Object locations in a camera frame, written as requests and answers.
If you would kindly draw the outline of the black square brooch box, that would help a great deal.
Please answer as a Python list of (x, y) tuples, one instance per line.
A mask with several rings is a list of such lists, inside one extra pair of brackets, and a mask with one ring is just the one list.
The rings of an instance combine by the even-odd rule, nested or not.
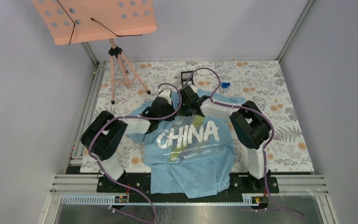
[(182, 87), (186, 84), (195, 85), (193, 80), (193, 70), (182, 71), (180, 73), (180, 80)]

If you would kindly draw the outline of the light blue printed t-shirt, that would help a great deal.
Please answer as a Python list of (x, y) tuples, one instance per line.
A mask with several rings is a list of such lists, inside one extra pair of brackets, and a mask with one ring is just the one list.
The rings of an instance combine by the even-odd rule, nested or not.
[(130, 134), (136, 143), (145, 143), (143, 162), (151, 172), (167, 170), (174, 175), (203, 172), (228, 175), (236, 151), (227, 121), (215, 117), (176, 116), (163, 121), (148, 134)]

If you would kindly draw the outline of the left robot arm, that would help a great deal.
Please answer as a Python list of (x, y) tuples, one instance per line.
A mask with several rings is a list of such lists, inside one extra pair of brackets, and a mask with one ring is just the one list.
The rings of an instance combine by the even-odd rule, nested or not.
[(124, 169), (115, 156), (123, 136), (151, 133), (161, 121), (172, 120), (173, 113), (171, 97), (160, 96), (137, 116), (115, 119), (111, 112), (102, 111), (82, 134), (81, 143), (89, 150), (89, 155), (102, 165), (101, 171), (110, 176), (108, 186), (113, 191), (122, 191), (126, 186), (126, 180), (122, 176)]

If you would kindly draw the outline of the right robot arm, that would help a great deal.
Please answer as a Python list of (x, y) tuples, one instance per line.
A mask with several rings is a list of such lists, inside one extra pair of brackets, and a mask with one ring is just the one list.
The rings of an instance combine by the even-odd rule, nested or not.
[(194, 87), (186, 85), (179, 90), (182, 98), (180, 113), (182, 115), (198, 114), (204, 117), (215, 117), (230, 122), (240, 143), (247, 148), (249, 158), (250, 189), (261, 192), (267, 186), (268, 168), (261, 144), (269, 139), (271, 125), (253, 101), (244, 104), (228, 103), (209, 96), (199, 96)]

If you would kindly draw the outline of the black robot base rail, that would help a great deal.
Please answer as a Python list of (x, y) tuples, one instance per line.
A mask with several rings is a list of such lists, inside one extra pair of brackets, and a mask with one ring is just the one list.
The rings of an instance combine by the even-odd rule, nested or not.
[(96, 183), (97, 193), (138, 194), (150, 200), (151, 196), (163, 195), (171, 201), (173, 195), (183, 194), (187, 199), (204, 198), (219, 194), (257, 194), (266, 197), (281, 191), (277, 178), (268, 171), (267, 177), (255, 179), (249, 172), (217, 173), (203, 172), (191, 174), (186, 171), (174, 175), (167, 170), (156, 169), (150, 173), (127, 173), (112, 182), (105, 175), (98, 175)]

